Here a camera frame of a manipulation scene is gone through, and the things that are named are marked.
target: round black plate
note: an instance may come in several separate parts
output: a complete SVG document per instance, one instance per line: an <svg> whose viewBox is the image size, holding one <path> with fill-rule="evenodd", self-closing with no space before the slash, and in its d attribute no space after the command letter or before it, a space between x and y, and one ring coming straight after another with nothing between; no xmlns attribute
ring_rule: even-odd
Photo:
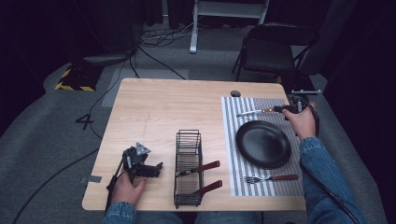
<svg viewBox="0 0 396 224"><path fill-rule="evenodd" d="M273 123L252 120L244 123L236 132L236 145L251 163L264 169L275 169L290 158L289 138Z"/></svg>

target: chair backrest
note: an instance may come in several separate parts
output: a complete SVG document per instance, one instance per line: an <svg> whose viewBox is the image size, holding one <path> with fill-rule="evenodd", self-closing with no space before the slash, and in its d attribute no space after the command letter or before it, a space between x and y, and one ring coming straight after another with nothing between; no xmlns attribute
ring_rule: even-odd
<svg viewBox="0 0 396 224"><path fill-rule="evenodd" d="M318 41L318 32L308 26L266 22L252 28L246 37L293 46L311 46Z"/></svg>

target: black wire basket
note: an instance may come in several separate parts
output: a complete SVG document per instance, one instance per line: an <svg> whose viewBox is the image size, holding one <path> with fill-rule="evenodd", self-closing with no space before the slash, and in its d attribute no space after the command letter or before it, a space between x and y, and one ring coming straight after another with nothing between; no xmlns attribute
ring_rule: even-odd
<svg viewBox="0 0 396 224"><path fill-rule="evenodd" d="M202 166L201 134L198 130L179 130L176 139L174 202L180 205L200 205L204 194L195 193L203 187L204 172L177 177L177 174Z"/></svg>

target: gray and white striped placemat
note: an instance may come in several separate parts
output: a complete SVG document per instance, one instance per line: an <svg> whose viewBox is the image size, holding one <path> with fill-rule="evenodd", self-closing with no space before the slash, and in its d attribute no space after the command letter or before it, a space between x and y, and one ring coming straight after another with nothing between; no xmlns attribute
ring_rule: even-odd
<svg viewBox="0 0 396 224"><path fill-rule="evenodd" d="M242 112L284 105L282 99L259 99L244 97L222 97L222 113L224 121L225 139L228 152L230 170L231 194L233 196L303 196L302 172L299 166L299 140L291 128L285 116L280 113L265 113L260 115L237 118ZM289 138L291 144L291 156L289 161L280 168L274 170L262 169L247 161L239 153L235 143L235 135L242 124L250 120L265 120L279 127ZM293 175L300 178L297 180L262 181L258 184L247 184L243 180L245 175Z"/></svg>

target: fork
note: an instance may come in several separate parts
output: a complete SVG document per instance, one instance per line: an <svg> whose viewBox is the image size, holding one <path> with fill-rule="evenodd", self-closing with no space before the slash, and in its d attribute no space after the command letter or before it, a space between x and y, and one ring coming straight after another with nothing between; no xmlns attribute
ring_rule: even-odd
<svg viewBox="0 0 396 224"><path fill-rule="evenodd" d="M298 179L297 175L268 175L264 177L244 176L245 182L248 184L256 184L264 180L292 180Z"/></svg>

